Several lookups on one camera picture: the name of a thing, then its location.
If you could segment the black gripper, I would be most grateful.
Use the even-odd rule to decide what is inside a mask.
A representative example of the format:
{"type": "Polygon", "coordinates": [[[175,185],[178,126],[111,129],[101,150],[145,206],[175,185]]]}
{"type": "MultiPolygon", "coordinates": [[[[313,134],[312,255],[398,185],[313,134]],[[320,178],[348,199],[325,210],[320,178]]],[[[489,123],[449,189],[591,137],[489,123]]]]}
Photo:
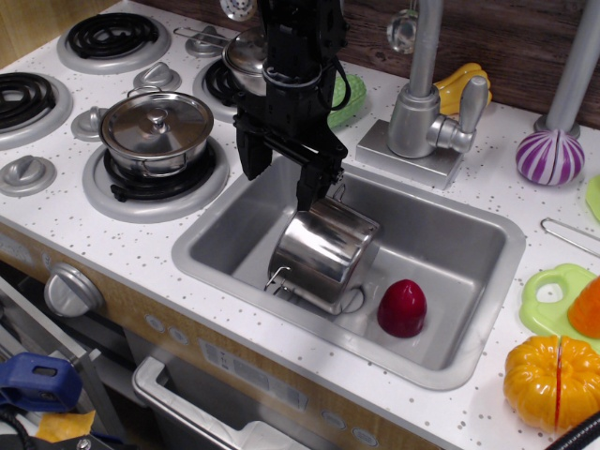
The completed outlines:
{"type": "Polygon", "coordinates": [[[341,179],[348,151],[327,124],[336,72],[302,86],[269,82],[264,97],[240,91],[234,116],[238,156],[248,180],[261,175],[281,151],[304,165],[296,185],[297,210],[308,211],[341,179]]]}

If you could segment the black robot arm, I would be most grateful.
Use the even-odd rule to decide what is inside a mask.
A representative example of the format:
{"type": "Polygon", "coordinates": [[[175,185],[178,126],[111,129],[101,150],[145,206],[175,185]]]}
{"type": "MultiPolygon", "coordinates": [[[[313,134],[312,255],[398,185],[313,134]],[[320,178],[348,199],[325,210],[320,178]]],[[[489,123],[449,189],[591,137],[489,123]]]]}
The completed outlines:
{"type": "Polygon", "coordinates": [[[345,75],[338,51],[349,25],[338,1],[261,1],[267,55],[266,93],[240,93],[233,118],[242,169],[261,175],[279,153],[301,168],[297,208],[307,211],[341,177],[346,146],[330,129],[335,81],[345,75]]]}

